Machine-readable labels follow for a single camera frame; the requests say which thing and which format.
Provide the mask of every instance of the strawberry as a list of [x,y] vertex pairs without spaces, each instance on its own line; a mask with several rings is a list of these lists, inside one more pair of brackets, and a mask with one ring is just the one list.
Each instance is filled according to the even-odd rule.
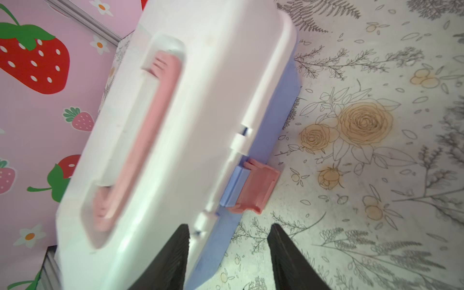
[[92,131],[93,122],[92,116],[87,112],[82,112],[79,108],[70,107],[64,110],[63,116],[66,122],[71,122],[74,129],[79,131]]
[[10,190],[16,176],[13,168],[5,167],[7,164],[6,160],[0,161],[0,194]]
[[68,183],[71,180],[71,175],[74,173],[77,162],[81,155],[71,155],[63,158],[58,164],[47,175],[47,182],[50,187],[47,188],[34,188],[28,187],[27,191],[37,192],[52,190],[52,199],[56,202],[60,202],[63,198],[64,192],[68,187]]
[[0,23],[0,68],[42,94],[64,89],[70,60],[66,46],[38,26],[19,25],[3,4],[0,9],[16,23]]

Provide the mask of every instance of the table surface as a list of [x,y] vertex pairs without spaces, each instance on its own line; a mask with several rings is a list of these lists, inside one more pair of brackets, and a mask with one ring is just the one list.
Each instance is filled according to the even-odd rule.
[[200,289],[274,289],[273,223],[332,289],[464,289],[464,3],[276,5],[301,23],[282,175]]

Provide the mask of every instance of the pink latch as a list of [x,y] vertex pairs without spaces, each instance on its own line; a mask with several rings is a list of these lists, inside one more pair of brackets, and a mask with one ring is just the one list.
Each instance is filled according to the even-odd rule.
[[124,208],[156,140],[180,69],[181,62],[176,56],[162,51],[156,53],[151,72],[160,79],[160,85],[116,184],[112,187],[99,187],[97,190],[93,200],[94,225],[97,230],[109,231]]
[[260,214],[276,186],[280,172],[254,159],[249,159],[243,167],[251,170],[250,176],[243,185],[235,206],[227,209],[232,213],[243,213],[250,209]]

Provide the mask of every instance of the white flower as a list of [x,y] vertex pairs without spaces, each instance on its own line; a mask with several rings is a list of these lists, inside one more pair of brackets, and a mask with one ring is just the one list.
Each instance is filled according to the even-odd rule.
[[90,42],[90,45],[95,47],[97,49],[97,52],[102,55],[103,52],[109,52],[110,50],[108,49],[108,47],[106,47],[106,45],[108,44],[108,42],[106,42],[106,40],[104,39],[100,39],[97,35],[93,35],[93,41]]
[[107,3],[102,3],[100,0],[89,1],[89,3],[97,7],[101,15],[108,14],[109,16],[113,16],[110,12],[110,6]]
[[14,246],[19,246],[25,244],[26,247],[32,248],[35,244],[35,241],[45,237],[45,233],[41,231],[42,225],[38,224],[32,229],[20,229],[19,234],[21,237],[14,242]]

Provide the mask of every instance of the carrying handle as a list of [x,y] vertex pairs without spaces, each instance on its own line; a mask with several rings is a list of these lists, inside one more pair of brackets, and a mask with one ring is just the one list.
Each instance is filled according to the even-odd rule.
[[160,80],[160,85],[115,185],[97,189],[93,200],[93,220],[97,230],[109,231],[126,204],[156,140],[179,79],[180,70],[181,62],[176,56],[163,51],[155,54],[151,73]]

